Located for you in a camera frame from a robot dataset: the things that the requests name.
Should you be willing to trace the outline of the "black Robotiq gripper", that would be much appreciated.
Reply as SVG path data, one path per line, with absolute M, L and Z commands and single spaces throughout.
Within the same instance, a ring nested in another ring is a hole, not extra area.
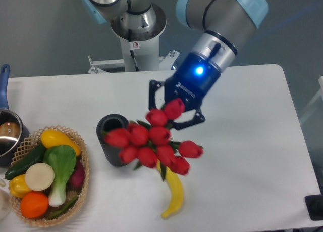
M 203 123 L 205 116 L 200 109 L 202 101 L 220 75 L 221 72 L 207 60 L 195 53 L 189 53 L 165 82 L 149 81 L 148 109 L 157 109 L 156 92 L 164 87 L 166 103 L 180 98 L 185 105 L 185 111 L 195 110 L 195 114 L 188 121 L 171 121 L 173 129 L 182 130 Z

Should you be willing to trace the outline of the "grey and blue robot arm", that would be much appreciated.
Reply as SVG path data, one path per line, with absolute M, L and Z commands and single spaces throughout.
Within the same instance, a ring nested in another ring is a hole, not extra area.
M 166 17 L 158 5 L 151 0 L 82 2 L 97 23 L 110 23 L 120 39 L 126 71 L 161 68 L 159 37 L 166 27 Z M 202 36 L 171 77 L 150 81 L 149 109 L 156 107 L 155 94 L 163 88 L 165 103 L 179 98 L 185 111 L 195 112 L 186 122 L 170 119 L 168 128 L 181 130 L 202 123 L 204 97 L 253 37 L 268 10 L 267 0 L 177 0 L 178 21 L 202 31 Z

